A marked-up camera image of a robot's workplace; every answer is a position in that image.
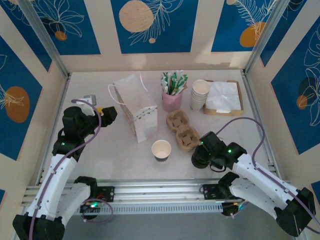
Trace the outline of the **white paper gift bag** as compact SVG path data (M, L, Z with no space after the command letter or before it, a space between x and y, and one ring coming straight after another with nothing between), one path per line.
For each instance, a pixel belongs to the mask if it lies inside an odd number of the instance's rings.
M132 74L107 86L110 97L120 105L138 143L158 130L158 106L144 85L141 74Z

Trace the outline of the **white paper napkin stack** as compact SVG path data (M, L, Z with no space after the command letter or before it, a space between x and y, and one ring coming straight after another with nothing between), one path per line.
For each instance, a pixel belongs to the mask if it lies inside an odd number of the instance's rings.
M209 82L210 90L205 102L205 108L217 113L230 113L241 110L241 102L236 82Z

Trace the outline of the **paper coffee cup dark sleeve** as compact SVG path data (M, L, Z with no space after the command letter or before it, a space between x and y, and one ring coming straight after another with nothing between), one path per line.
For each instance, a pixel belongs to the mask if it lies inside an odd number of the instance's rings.
M166 140L160 139L153 143L151 152L158 162L165 162L171 154L172 147Z

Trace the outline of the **brown cardboard napkin tray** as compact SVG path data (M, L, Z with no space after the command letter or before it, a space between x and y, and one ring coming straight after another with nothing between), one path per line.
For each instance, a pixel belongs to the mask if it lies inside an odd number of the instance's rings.
M209 82L218 82L218 81L213 81L213 80L206 80L208 83ZM233 82L233 83L237 83L237 88L238 88L238 93L239 93L239 98L240 98L240 104L241 104L241 110L233 110L230 113L218 113L215 110L211 110L211 109L207 109L206 108L206 103L204 104L203 107L203 113L204 114L208 114L208 115L223 115L223 116L241 116L243 111L244 111L244 106L243 106L243 98L242 98L242 92L241 92L241 88L239 85L238 81L235 80L227 80L226 82Z

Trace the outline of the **brown cardboard cup carrier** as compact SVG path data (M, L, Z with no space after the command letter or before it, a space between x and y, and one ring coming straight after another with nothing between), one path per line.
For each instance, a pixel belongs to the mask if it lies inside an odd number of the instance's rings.
M195 128L190 126L190 119L183 110L174 110L166 116L168 128L175 133L177 145L188 152L200 143L200 136Z

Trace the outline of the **black control board green light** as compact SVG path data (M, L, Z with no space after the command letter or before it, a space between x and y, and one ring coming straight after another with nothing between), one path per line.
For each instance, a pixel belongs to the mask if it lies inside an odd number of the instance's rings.
M245 203L245 201L222 203L222 215L233 218L244 209Z
M99 213L104 205L105 204L100 201L88 201L80 206L79 212L81 214Z

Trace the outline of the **pink straw holder cup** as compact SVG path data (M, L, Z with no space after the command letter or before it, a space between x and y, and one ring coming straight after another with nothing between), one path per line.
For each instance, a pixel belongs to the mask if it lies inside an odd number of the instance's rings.
M166 112L172 112L180 109L182 104L183 93L179 93L178 95L169 95L162 91L162 108Z

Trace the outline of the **green white wrapped straw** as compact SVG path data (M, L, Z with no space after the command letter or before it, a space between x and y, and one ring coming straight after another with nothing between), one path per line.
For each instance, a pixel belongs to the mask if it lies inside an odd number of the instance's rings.
M162 87L162 90L165 94L170 94L170 86L169 86L169 81L170 81L170 74L168 72L163 72L160 78L160 85Z
M183 75L180 76L180 79L179 79L179 81L177 83L176 92L175 92L176 95L180 94L180 92L183 91L183 89L186 86L187 80L188 80L187 74L183 74Z
M178 85L179 79L183 74L184 74L183 70L176 72L176 84L175 84L175 89L174 89L174 95L176 94L176 91L177 91L177 85Z
M168 78L168 85L169 85L168 93L170 95L173 93L173 91L175 89L176 78L177 78L176 72L172 72L169 75L169 78Z

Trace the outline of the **aluminium table side rail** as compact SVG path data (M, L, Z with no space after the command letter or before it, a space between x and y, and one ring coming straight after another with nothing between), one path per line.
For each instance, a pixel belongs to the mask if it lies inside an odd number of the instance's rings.
M62 107L63 107L63 103L66 97L66 93L69 87L69 83L70 83L70 74L67 75L65 81L63 82L63 88L59 93L59 98L57 101L57 105L54 109L54 111L52 112L54 115L53 118L53 122L51 124L51 126L49 127L49 135L46 136L45 139L45 148L42 151L41 155L39 156L40 159L36 165L36 171L34 172L34 179L31 180L30 182L35 184L36 186L40 185L41 180L42 180L42 176L43 176L43 172L45 169L45 165L46 165L46 161L47 161L47 157L50 154L50 149L51 149L51 144L52 141L54 139L54 135L55 135L55 129L57 127L58 121L59 121L59 116L60 113L62 111Z
M242 80L243 80L243 84L245 87L245 91L249 100L249 104L252 110L252 114L253 114L253 118L255 120L257 120L259 123L263 124L262 119L261 119L261 115L260 115L260 111L259 111L259 107L256 101L256 98L254 96L254 92L253 89L251 87L251 84L249 82L249 79L247 78L245 71L242 70L241 71L241 76L242 76ZM276 157L274 154L274 151L271 147L270 141L267 137L267 131L266 128L264 128L265 134L264 134L264 140L263 140L263 144L262 144L262 148L264 149L264 152L267 155L267 165L268 168L271 172L273 172L277 177L279 177L280 179L283 179L282 176L282 171L279 168L279 165L276 161Z

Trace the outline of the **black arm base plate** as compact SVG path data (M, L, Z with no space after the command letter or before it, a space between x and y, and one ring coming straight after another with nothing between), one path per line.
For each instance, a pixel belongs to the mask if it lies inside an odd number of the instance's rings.
M221 197L221 192L218 184L203 184L200 188L205 200L217 200Z
M112 203L115 197L115 187L114 186L98 186L97 187L96 198Z

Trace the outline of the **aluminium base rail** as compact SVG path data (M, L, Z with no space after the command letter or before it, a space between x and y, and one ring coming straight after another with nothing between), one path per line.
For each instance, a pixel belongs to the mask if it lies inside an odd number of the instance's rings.
M93 186L114 187L114 204L175 204L202 203L205 201L205 184L217 184L218 178L169 179L169 180L84 180L79 184L91 189Z

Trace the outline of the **aluminium frame post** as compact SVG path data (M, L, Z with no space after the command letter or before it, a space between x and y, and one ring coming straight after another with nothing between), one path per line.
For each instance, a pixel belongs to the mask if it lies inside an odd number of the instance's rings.
M288 6L290 0L277 0L274 6L274 9L269 15L269 18L258 38L251 55L243 69L243 74L246 77L255 61L260 57L262 50L265 48L268 40L270 39L272 33L274 32L279 20L281 19L283 12Z
M19 8L23 12L25 18L29 22L33 31L35 32L37 38L40 40L41 44L45 48L46 52L50 56L51 60L55 63L59 72L64 76L65 79L69 78L70 73L68 72L66 66L64 65L59 51L57 50L54 42L52 41L50 35L48 34L45 26L43 25L40 17L33 8L29 0L16 0Z

